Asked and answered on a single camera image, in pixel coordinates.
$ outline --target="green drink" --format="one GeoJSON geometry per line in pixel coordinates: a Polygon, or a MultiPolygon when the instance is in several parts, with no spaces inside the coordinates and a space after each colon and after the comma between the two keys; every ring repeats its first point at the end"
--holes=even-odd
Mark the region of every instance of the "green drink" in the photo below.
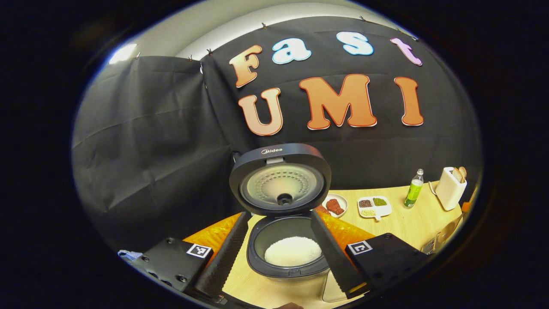
{"type": "Polygon", "coordinates": [[[423,169],[417,170],[417,175],[412,179],[410,188],[408,189],[408,195],[404,200],[404,206],[412,208],[416,204],[417,197],[423,186],[423,169]]]}

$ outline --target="white plate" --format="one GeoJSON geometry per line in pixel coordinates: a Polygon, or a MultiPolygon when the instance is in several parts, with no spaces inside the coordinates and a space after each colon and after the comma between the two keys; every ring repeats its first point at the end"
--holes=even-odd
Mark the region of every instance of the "white plate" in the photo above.
{"type": "Polygon", "coordinates": [[[382,216],[387,216],[393,211],[393,209],[391,208],[391,204],[389,203],[389,200],[385,196],[361,197],[361,198],[358,199],[358,202],[356,203],[356,206],[358,207],[358,213],[360,214],[361,217],[363,217],[363,218],[375,218],[376,221],[381,220],[382,216]],[[381,198],[382,200],[384,200],[387,203],[387,205],[376,206],[374,204],[374,198],[381,198]],[[363,201],[363,200],[369,200],[370,203],[372,203],[372,207],[365,207],[365,208],[359,207],[358,204],[360,203],[360,201],[363,201]],[[361,209],[374,210],[376,212],[376,215],[375,216],[363,216],[362,213],[360,213],[361,209]]]}
{"type": "Polygon", "coordinates": [[[325,198],[324,201],[322,202],[322,206],[324,206],[324,208],[326,208],[326,203],[327,203],[329,200],[333,199],[333,198],[335,198],[335,199],[338,201],[339,207],[341,207],[341,208],[343,209],[343,212],[342,212],[339,216],[336,215],[335,213],[331,212],[331,211],[328,211],[328,212],[332,215],[332,217],[334,217],[334,218],[339,218],[339,217],[343,216],[344,213],[347,212],[347,208],[348,208],[347,200],[346,200],[344,197],[342,197],[341,195],[337,195],[337,194],[333,194],[333,193],[328,193],[328,195],[326,196],[326,198],[325,198]]]}

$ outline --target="orange letter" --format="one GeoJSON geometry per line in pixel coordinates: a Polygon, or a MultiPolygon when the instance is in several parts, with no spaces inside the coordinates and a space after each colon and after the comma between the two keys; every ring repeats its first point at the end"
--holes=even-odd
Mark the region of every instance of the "orange letter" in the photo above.
{"type": "Polygon", "coordinates": [[[402,91],[402,99],[404,100],[404,116],[402,123],[405,125],[422,125],[423,116],[419,112],[419,103],[417,101],[417,83],[413,79],[398,77],[395,78],[395,83],[402,91]]]}
{"type": "Polygon", "coordinates": [[[343,80],[339,94],[322,78],[308,78],[299,83],[299,87],[307,91],[311,107],[311,121],[307,127],[311,130],[322,130],[330,127],[330,121],[324,118],[324,110],[328,112],[337,126],[342,126],[349,106],[351,117],[347,123],[350,126],[374,126],[377,119],[372,115],[368,97],[370,79],[362,74],[350,74],[343,80]]]}
{"type": "Polygon", "coordinates": [[[267,100],[269,106],[269,112],[271,113],[271,123],[263,124],[259,121],[257,116],[257,109],[255,108],[256,96],[247,96],[238,100],[238,105],[242,107],[244,111],[244,118],[250,128],[250,131],[257,135],[274,135],[282,128],[282,112],[280,111],[280,104],[278,103],[278,95],[280,94],[279,88],[267,89],[261,93],[261,97],[267,100]]]}
{"type": "Polygon", "coordinates": [[[259,54],[260,52],[261,46],[253,45],[229,61],[229,64],[234,67],[234,72],[237,74],[237,88],[246,85],[257,77],[257,73],[250,71],[250,67],[257,69],[259,66],[259,60],[254,54],[259,54]]]}

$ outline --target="pink letter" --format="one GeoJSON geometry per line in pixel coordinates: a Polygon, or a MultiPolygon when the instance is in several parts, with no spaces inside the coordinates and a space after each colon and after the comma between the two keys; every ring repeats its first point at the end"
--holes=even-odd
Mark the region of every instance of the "pink letter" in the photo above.
{"type": "Polygon", "coordinates": [[[406,58],[408,58],[408,60],[410,60],[413,64],[420,66],[422,65],[421,60],[412,54],[412,47],[404,44],[404,42],[402,42],[399,38],[392,38],[391,43],[396,44],[406,58]]]}

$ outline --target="light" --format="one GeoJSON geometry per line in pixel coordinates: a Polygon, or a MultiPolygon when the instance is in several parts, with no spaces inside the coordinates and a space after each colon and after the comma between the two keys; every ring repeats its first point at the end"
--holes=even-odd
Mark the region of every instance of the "light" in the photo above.
{"type": "Polygon", "coordinates": [[[128,44],[119,50],[117,50],[113,57],[110,59],[109,64],[116,63],[118,61],[127,60],[132,54],[133,50],[136,48],[137,44],[128,44]]]}

